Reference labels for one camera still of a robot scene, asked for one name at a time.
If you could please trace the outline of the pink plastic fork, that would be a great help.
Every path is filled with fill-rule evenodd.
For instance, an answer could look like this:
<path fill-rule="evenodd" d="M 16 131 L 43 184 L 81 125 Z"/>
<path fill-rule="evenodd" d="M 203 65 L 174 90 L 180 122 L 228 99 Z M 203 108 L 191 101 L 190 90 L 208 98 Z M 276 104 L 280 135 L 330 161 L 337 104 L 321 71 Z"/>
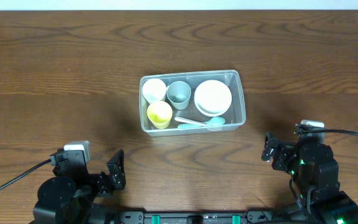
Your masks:
<path fill-rule="evenodd" d="M 187 119 L 187 118 L 182 118 L 179 116 L 175 117 L 175 121 L 178 121 L 181 123 L 187 123 L 187 124 L 194 124 L 194 125 L 198 125 L 198 126 L 206 126 L 206 123 L 194 121 L 194 120 Z"/>

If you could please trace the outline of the yellow plastic cup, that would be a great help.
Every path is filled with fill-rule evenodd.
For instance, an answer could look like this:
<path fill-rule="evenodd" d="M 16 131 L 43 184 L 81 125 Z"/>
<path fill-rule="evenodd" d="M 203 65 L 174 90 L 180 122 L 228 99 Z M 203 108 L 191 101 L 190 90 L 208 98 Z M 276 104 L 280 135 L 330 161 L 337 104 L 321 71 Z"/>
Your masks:
<path fill-rule="evenodd" d="M 167 128 L 172 115 L 172 107 L 165 101 L 155 101 L 147 108 L 147 117 L 157 129 Z"/>

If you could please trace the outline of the white plastic cup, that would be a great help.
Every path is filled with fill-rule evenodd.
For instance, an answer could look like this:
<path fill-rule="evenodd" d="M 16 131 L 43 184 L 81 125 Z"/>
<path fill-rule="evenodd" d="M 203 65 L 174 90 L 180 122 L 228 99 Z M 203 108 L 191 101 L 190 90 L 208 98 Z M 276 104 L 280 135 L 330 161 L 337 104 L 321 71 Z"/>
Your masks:
<path fill-rule="evenodd" d="M 143 97 L 149 104 L 155 101 L 165 101 L 166 92 L 166 84 L 158 78 L 147 80 L 142 86 Z"/>

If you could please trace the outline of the white plastic bowl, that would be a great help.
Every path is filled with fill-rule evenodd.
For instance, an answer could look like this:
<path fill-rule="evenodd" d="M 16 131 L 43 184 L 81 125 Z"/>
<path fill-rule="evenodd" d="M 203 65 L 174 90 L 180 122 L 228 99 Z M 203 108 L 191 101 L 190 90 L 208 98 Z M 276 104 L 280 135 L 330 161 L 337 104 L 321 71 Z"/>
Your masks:
<path fill-rule="evenodd" d="M 194 101 L 197 109 L 205 116 L 220 116 L 229 109 L 232 93 L 223 82 L 207 80 L 196 88 Z"/>

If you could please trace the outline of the grey plastic cup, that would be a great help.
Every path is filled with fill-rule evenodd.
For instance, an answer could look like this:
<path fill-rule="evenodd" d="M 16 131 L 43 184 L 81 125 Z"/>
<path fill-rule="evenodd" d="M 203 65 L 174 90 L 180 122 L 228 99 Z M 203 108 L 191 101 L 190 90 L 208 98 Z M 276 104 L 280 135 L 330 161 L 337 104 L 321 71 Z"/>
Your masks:
<path fill-rule="evenodd" d="M 173 82 L 167 88 L 167 97 L 177 110 L 183 110 L 190 103 L 191 88 L 186 82 Z"/>

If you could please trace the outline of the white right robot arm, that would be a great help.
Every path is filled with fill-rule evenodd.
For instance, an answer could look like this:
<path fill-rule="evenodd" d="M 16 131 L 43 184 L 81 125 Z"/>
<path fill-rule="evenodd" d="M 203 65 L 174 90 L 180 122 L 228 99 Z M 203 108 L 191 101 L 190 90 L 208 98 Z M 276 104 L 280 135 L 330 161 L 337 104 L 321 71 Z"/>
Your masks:
<path fill-rule="evenodd" d="M 305 219 L 317 223 L 358 223 L 358 205 L 340 190 L 339 164 L 324 134 L 300 134 L 297 142 L 267 132 L 261 159 L 290 175 L 296 202 Z"/>

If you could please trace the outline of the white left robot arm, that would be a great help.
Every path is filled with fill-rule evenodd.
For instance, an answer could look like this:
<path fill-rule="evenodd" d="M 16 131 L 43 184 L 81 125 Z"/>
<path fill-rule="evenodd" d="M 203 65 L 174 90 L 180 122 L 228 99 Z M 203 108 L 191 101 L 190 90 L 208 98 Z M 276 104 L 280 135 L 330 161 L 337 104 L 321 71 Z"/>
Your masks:
<path fill-rule="evenodd" d="M 108 160 L 108 173 L 90 174 L 82 150 L 58 149 L 50 155 L 55 177 L 46 180 L 37 192 L 34 223 L 120 223 L 119 213 L 94 203 L 124 189 L 124 151 Z"/>

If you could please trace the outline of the mint green plastic spoon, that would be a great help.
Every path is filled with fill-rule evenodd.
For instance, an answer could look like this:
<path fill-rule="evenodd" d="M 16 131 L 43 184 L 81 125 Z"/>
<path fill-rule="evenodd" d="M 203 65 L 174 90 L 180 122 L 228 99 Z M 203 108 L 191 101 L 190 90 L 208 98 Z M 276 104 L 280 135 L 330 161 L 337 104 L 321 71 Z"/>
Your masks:
<path fill-rule="evenodd" d="M 204 121 L 203 123 L 206 123 L 206 126 L 198 126 L 194 124 L 187 124 L 187 123 L 180 123 L 178 125 L 179 129 L 188 129 L 188 128 L 198 128 L 198 127 L 207 127 L 207 126 L 220 126 L 223 125 L 226 122 L 226 120 L 220 116 L 212 117 L 209 121 Z"/>

